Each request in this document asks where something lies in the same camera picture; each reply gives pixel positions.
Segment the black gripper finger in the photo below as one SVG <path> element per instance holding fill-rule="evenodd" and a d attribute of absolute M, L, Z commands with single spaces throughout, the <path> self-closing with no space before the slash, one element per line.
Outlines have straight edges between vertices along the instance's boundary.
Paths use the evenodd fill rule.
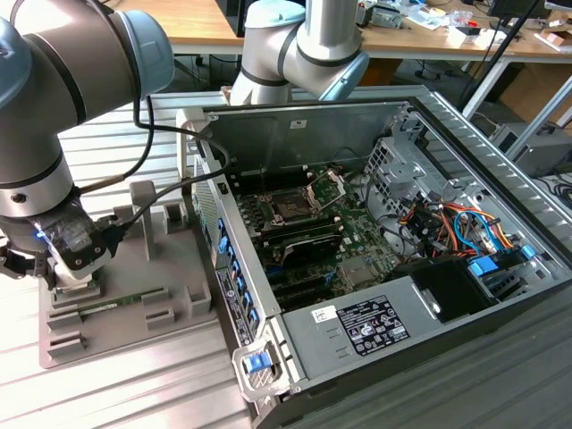
<path fill-rule="evenodd" d="M 7 243 L 1 246 L 1 274 L 20 280 L 26 276 L 42 279 L 49 290 L 56 285 L 53 266 L 48 262 L 50 254 L 46 250 L 33 252 L 26 257 Z"/>

